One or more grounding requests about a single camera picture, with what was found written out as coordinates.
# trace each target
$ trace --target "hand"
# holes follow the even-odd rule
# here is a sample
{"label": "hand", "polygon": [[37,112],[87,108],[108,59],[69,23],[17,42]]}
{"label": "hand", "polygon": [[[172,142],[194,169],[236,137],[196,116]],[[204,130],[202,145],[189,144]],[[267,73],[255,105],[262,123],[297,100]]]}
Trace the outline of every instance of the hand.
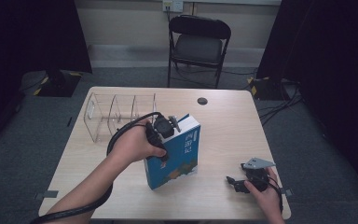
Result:
{"label": "hand", "polygon": [[[267,172],[270,178],[275,181],[278,180],[277,175],[272,171],[271,167],[267,168]],[[273,180],[270,179],[269,183],[276,188],[279,188]],[[268,186],[266,190],[260,192],[249,181],[245,180],[244,185],[255,196],[258,206],[260,206],[261,210],[266,215],[269,223],[284,223],[280,209],[280,198],[274,188]]]}
{"label": "hand", "polygon": [[149,144],[146,138],[145,125],[150,122],[143,119],[137,126],[130,128],[123,133],[113,145],[113,149],[108,157],[118,157],[127,164],[134,161],[141,161],[149,156],[162,157],[166,151],[159,147]]}

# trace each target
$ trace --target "book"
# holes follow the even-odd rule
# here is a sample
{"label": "book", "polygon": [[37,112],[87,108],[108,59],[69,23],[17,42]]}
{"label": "book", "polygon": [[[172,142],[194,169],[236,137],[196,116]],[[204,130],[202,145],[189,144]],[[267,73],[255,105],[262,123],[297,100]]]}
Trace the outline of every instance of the book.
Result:
{"label": "book", "polygon": [[187,114],[178,120],[178,126],[181,132],[175,129],[173,136],[162,139],[169,158],[166,161],[157,157],[145,159],[147,184],[151,189],[197,172],[200,124]]}

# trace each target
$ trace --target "chair frame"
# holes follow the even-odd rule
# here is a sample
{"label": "chair frame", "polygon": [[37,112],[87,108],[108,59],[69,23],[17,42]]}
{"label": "chair frame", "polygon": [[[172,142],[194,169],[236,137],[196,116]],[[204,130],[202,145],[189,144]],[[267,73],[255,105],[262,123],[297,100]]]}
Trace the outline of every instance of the chair frame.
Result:
{"label": "chair frame", "polygon": [[[173,34],[179,35],[196,35],[202,37],[210,37],[215,39],[224,40],[225,44],[221,50],[219,63],[203,63],[186,59],[174,58],[173,53],[175,50],[175,42]],[[222,72],[223,62],[225,60],[227,46],[229,39],[231,38],[231,29],[229,26],[220,20],[213,20],[209,18],[202,18],[191,15],[179,15],[170,20],[169,24],[169,38],[170,38],[170,53],[168,64],[168,82],[167,87],[170,87],[171,82],[171,66],[175,65],[175,69],[178,70],[178,63],[191,64],[201,67],[215,68],[216,81],[214,87],[217,89],[219,84],[220,74]]]}

